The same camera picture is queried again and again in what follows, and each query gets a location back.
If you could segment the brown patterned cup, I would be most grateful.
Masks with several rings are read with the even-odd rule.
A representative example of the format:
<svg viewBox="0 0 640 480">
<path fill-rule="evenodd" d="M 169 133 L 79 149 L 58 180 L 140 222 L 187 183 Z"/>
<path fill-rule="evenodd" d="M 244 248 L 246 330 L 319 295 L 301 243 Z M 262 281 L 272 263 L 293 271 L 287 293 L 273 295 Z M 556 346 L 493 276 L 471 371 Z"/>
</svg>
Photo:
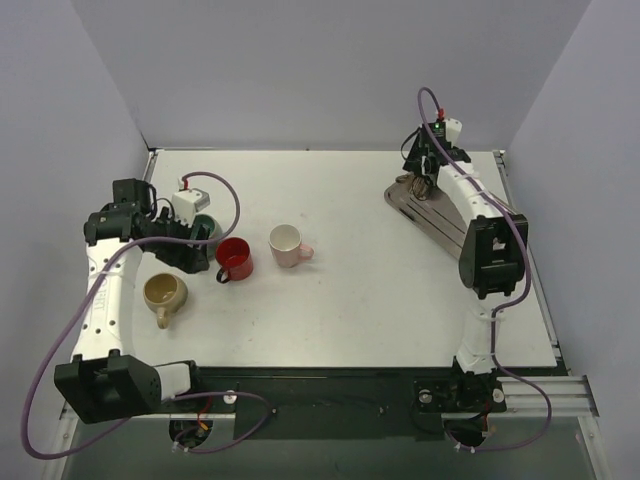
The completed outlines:
<svg viewBox="0 0 640 480">
<path fill-rule="evenodd" d="M 409 191 L 417 200 L 424 201 L 428 199 L 431 196 L 433 189 L 434 185 L 429 177 L 422 177 L 419 175 L 412 176 Z"/>
</svg>

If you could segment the pink ceramic mug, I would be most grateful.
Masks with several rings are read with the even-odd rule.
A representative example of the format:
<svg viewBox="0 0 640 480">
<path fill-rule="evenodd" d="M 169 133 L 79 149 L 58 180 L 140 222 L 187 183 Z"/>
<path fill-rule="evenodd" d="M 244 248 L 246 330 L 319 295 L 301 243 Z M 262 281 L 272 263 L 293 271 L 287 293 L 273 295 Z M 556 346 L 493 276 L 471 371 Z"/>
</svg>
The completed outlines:
<svg viewBox="0 0 640 480">
<path fill-rule="evenodd" d="M 315 251 L 302 242 L 300 231 L 289 224 L 274 227 L 269 234 L 269 247 L 276 264 L 281 268 L 292 268 L 309 261 Z"/>
</svg>

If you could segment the green ceramic mug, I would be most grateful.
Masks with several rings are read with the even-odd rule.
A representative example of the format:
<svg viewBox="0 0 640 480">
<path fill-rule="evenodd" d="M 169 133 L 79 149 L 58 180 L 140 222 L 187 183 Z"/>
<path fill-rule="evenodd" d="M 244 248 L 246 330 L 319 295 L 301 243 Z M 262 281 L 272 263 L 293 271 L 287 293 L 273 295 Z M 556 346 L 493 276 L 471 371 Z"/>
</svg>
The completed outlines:
<svg viewBox="0 0 640 480">
<path fill-rule="evenodd" d="M 220 242 L 222 233 L 223 230 L 220 224 L 210 215 L 198 214 L 195 216 L 192 225 L 191 238 L 195 240 L 213 240 L 213 243 L 204 246 L 205 253 L 209 261 L 215 258 L 215 251 Z"/>
</svg>

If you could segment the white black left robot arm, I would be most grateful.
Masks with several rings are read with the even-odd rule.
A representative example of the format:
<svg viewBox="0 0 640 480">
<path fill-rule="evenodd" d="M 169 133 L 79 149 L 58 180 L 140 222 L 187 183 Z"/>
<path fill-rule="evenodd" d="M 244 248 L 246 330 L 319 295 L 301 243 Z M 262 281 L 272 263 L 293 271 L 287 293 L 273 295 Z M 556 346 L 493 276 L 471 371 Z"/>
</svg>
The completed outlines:
<svg viewBox="0 0 640 480">
<path fill-rule="evenodd" d="M 186 274 L 209 267 L 206 240 L 211 226 L 197 215 L 210 203 L 207 193 L 183 188 L 158 208 L 156 190 L 137 179 L 116 180 L 113 200 L 84 224 L 90 299 L 66 364 L 56 366 L 54 384 L 87 424 L 155 412 L 171 399 L 181 410 L 200 408 L 204 384 L 193 378 L 195 363 L 151 366 L 134 355 L 133 305 L 142 256 Z"/>
</svg>

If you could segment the beige round mug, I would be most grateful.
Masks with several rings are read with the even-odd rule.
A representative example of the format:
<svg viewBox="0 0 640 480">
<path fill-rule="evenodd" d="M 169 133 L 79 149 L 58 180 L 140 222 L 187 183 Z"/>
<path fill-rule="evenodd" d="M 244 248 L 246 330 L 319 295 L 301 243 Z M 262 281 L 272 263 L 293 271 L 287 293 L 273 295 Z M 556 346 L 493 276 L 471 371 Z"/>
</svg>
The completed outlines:
<svg viewBox="0 0 640 480">
<path fill-rule="evenodd" d="M 186 304 L 189 291 L 186 283 L 170 273 L 149 278 L 143 287 L 147 307 L 155 314 L 160 329 L 167 329 L 172 317 Z"/>
</svg>

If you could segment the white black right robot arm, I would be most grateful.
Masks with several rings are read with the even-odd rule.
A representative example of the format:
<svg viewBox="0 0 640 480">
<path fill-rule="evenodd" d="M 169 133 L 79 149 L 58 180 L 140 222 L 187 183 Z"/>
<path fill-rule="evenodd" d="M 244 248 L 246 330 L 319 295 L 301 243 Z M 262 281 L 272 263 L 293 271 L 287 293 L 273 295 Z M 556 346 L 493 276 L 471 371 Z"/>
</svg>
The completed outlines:
<svg viewBox="0 0 640 480">
<path fill-rule="evenodd" d="M 498 369 L 497 336 L 505 310 L 521 303 L 531 289 L 528 220 L 485 187 L 468 154 L 449 141 L 448 126 L 444 119 L 419 126 L 403 170 L 413 182 L 423 183 L 416 199 L 442 194 L 466 228 L 458 271 L 471 300 L 454 357 L 465 374 L 447 383 L 446 394 L 453 406 L 468 409 L 483 395 L 481 383 L 469 374 Z"/>
</svg>

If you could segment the red mug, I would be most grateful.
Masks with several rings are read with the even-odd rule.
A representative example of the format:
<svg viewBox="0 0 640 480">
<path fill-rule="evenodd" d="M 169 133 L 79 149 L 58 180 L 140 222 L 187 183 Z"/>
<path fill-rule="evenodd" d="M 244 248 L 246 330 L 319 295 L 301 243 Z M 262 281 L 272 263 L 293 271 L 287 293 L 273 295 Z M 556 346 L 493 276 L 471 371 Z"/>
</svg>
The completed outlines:
<svg viewBox="0 0 640 480">
<path fill-rule="evenodd" d="M 215 259 L 219 264 L 216 281 L 220 284 L 245 280 L 253 272 L 251 249 L 242 238 L 223 240 L 216 249 Z"/>
</svg>

